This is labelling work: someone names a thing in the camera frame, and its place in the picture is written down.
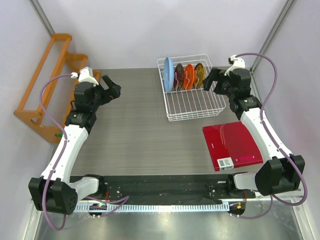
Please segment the yellow patterned plate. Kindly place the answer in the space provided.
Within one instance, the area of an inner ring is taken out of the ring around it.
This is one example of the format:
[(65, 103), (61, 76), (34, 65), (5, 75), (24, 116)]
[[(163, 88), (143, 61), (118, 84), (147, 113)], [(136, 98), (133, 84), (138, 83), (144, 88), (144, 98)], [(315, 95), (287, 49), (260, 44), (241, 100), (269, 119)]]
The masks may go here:
[(202, 86), (206, 76), (205, 66), (202, 63), (198, 63), (194, 68), (194, 73), (195, 73), (195, 77), (194, 77), (193, 85), (196, 89), (199, 89)]

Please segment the orange plate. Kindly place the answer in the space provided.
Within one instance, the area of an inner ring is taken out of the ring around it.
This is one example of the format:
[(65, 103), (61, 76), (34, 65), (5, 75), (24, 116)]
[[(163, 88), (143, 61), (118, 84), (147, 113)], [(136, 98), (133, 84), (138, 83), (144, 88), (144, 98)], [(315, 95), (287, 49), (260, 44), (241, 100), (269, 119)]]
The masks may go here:
[(192, 64), (188, 64), (184, 69), (183, 87), (185, 90), (190, 90), (195, 80), (195, 69)]

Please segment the red floral plate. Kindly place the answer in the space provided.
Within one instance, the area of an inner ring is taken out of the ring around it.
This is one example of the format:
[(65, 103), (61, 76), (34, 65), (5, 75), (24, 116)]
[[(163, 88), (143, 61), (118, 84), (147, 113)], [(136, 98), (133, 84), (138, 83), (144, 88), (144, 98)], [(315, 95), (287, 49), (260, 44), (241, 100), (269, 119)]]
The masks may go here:
[(174, 70), (173, 88), (175, 91), (180, 91), (184, 84), (185, 71), (181, 63), (178, 63)]

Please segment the light blue plate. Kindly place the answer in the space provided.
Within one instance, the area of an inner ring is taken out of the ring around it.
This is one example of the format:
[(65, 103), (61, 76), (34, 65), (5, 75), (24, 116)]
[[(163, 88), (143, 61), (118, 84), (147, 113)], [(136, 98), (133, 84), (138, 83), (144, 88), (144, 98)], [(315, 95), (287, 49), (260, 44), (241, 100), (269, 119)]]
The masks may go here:
[(172, 91), (174, 85), (174, 66), (171, 58), (167, 57), (164, 61), (164, 89), (166, 93)]

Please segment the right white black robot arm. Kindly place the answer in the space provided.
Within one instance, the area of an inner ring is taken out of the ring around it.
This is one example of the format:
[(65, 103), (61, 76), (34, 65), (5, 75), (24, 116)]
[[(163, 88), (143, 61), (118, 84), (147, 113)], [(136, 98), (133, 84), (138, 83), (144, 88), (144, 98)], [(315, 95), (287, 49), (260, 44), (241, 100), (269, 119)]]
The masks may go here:
[(251, 94), (249, 70), (214, 67), (203, 81), (203, 89), (208, 91), (214, 81), (217, 82), (214, 93), (227, 96), (231, 111), (249, 131), (263, 159), (263, 166), (258, 172), (236, 173), (226, 184), (226, 193), (236, 198), (246, 189), (268, 196), (293, 192), (300, 185), (305, 186), (302, 175), (305, 160), (301, 155), (293, 155), (273, 130), (263, 105)]

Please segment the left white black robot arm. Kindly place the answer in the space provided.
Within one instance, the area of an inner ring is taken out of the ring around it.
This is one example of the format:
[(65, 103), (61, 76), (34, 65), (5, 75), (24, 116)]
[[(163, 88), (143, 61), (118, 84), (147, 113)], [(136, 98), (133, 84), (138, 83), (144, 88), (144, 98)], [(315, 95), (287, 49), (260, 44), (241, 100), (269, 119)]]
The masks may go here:
[(78, 201), (90, 195), (100, 200), (106, 195), (107, 188), (102, 176), (87, 174), (76, 182), (70, 182), (71, 170), (96, 122), (98, 108), (121, 95), (119, 85), (107, 75), (103, 75), (102, 79), (108, 89), (87, 80), (75, 86), (72, 109), (66, 118), (56, 152), (40, 177), (33, 177), (28, 183), (38, 211), (70, 215)]

